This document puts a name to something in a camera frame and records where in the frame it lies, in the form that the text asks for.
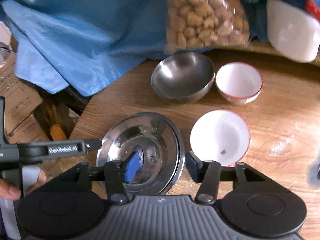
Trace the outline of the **person's left hand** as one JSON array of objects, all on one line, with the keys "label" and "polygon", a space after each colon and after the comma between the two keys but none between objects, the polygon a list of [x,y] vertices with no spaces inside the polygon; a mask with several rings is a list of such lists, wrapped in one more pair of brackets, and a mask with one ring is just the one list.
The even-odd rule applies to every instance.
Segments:
[{"label": "person's left hand", "polygon": [[[43,170],[41,170],[37,182],[29,187],[27,190],[27,194],[31,193],[32,191],[38,189],[42,186],[47,180],[47,176]],[[8,200],[18,200],[21,197],[21,191],[11,185],[10,183],[6,182],[5,180],[0,180],[0,197]]]}]

